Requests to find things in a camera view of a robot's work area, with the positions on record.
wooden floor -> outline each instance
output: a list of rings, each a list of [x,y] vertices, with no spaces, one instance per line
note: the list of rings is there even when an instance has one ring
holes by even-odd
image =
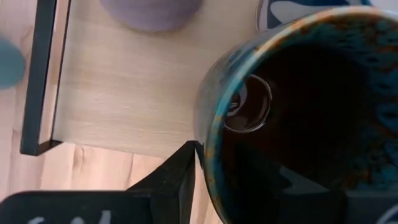
[[[18,47],[29,68],[36,1],[0,0],[0,33]],[[40,157],[19,154],[27,72],[0,90],[0,200],[26,190],[124,190],[164,159],[64,143]],[[191,223],[220,223],[197,166]]]

mug rim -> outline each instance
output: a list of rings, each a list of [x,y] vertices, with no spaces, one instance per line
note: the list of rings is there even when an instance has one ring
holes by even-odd
[[[216,186],[215,167],[216,163],[218,163],[218,154],[220,153],[217,152],[217,148],[220,143],[220,139],[218,137],[219,132],[220,129],[223,128],[223,117],[225,112],[228,110],[230,99],[235,90],[257,67],[260,61],[267,55],[267,52],[270,49],[278,47],[286,37],[293,34],[295,31],[302,29],[303,27],[312,25],[313,23],[331,19],[332,17],[336,16],[347,15],[378,16],[398,23],[398,13],[371,6],[346,6],[326,9],[324,11],[294,21],[286,28],[276,33],[276,35],[269,40],[265,40],[263,44],[261,44],[259,47],[256,47],[254,52],[242,63],[242,65],[238,67],[238,69],[232,75],[232,80],[226,87],[225,92],[221,95],[216,106],[215,116],[211,122],[210,130],[205,141],[205,160],[203,162],[203,171],[206,180],[205,182],[209,191],[210,199],[223,223],[230,223],[230,219],[226,216],[226,211],[221,206],[220,194]]]

light wood surface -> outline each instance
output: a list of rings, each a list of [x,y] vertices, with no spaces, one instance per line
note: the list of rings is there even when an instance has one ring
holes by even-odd
[[[59,0],[59,4],[65,5],[65,2]],[[0,0],[0,33],[21,50],[27,68],[35,7],[33,0]],[[55,64],[50,67],[59,66],[56,60],[51,63]],[[0,201],[26,190],[124,190],[164,161],[70,143],[61,144],[40,157],[20,155],[26,87],[27,71],[17,87],[0,90]],[[196,173],[191,223],[221,223],[210,203],[199,166]]]
[[[255,33],[257,0],[206,0],[187,26],[144,33],[73,1],[54,138],[168,157],[193,139],[209,67]]]

